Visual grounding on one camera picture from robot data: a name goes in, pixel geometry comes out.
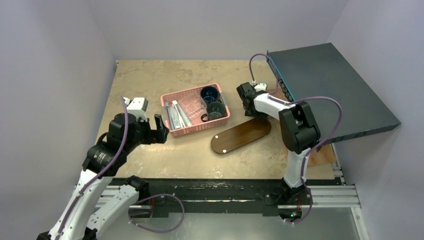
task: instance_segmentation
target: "pink plastic basket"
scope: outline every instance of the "pink plastic basket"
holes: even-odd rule
[[[212,87],[215,87],[216,89],[218,89],[220,100],[225,105],[226,116],[219,118],[219,119],[207,121],[207,122],[192,121],[192,123],[193,123],[192,126],[171,130],[170,123],[169,123],[169,120],[168,120],[167,110],[165,108],[165,102],[168,102],[168,104],[171,105],[171,102],[173,100],[176,100],[178,102],[182,98],[184,98],[184,97],[186,97],[186,96],[188,96],[192,93],[196,93],[200,96],[200,91],[202,90],[202,88],[207,87],[207,86],[212,86]],[[190,88],[190,89],[187,89],[187,90],[176,91],[176,92],[173,92],[173,93],[162,95],[160,97],[160,103],[161,103],[162,108],[163,108],[162,117],[164,117],[164,119],[165,119],[164,120],[165,125],[166,125],[167,128],[169,128],[169,132],[171,133],[171,135],[174,138],[179,137],[179,136],[183,136],[183,135],[187,135],[187,134],[191,134],[191,133],[195,133],[195,132],[199,132],[199,131],[202,131],[202,130],[205,130],[205,129],[210,129],[210,128],[214,128],[214,127],[217,127],[217,126],[225,125],[225,124],[227,124],[227,120],[230,117],[230,110],[228,109],[228,105],[227,105],[227,102],[224,98],[223,91],[221,90],[221,87],[218,83],[212,83],[212,84],[208,84],[208,85],[204,85],[204,86],[198,86],[198,87]]]

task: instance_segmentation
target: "basket handle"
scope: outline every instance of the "basket handle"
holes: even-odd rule
[[[228,107],[227,101],[225,100],[225,97],[224,97],[224,93],[220,92],[219,95],[221,97],[221,101],[224,104],[224,106]]]

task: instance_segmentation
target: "mug handle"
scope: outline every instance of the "mug handle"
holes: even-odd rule
[[[204,122],[204,123],[206,123],[207,121],[209,121],[209,117],[207,117],[207,116],[208,116],[208,114],[206,114],[206,113],[205,113],[205,114],[203,114],[203,115],[200,117],[201,121],[202,121],[202,122]]]

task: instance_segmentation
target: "black base bar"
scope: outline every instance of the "black base bar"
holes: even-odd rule
[[[110,186],[124,184],[126,178],[114,178]],[[306,191],[282,199],[282,179],[204,179],[204,178],[144,178],[151,195],[172,194],[184,204],[186,213],[262,214],[279,216],[278,205],[309,204]],[[330,180],[309,179],[310,186],[341,186],[339,177]],[[171,197],[157,197],[153,203],[154,218],[166,218],[169,213],[181,213],[181,206]]]

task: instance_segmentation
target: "small item in basket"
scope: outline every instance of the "small item in basket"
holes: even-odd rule
[[[180,119],[178,118],[178,112],[177,109],[173,106],[169,107],[169,117],[170,120],[173,123],[173,126],[175,129],[180,129],[181,128],[181,123],[180,123]]]
[[[203,114],[200,117],[202,122],[212,121],[224,117],[226,108],[225,105],[221,102],[214,101],[207,106],[206,112],[206,114]]]
[[[190,127],[192,126],[192,122],[190,121],[189,117],[186,115],[186,113],[181,109],[180,105],[178,104],[177,101],[173,100],[172,104],[176,107],[176,110],[178,112],[178,115],[181,117],[182,119],[182,123],[184,124],[184,127]]]
[[[210,103],[218,100],[220,92],[213,86],[205,86],[200,91],[200,96],[203,98],[204,102],[209,105]]]
[[[196,92],[190,93],[189,95],[181,98],[181,100],[178,101],[178,104],[182,111],[191,120],[206,109],[206,103]]]
[[[168,104],[167,101],[165,102],[165,108],[166,108],[166,113],[168,115],[168,119],[169,119],[171,130],[174,130],[175,129],[175,127],[174,127],[174,121],[171,120],[170,105]]]

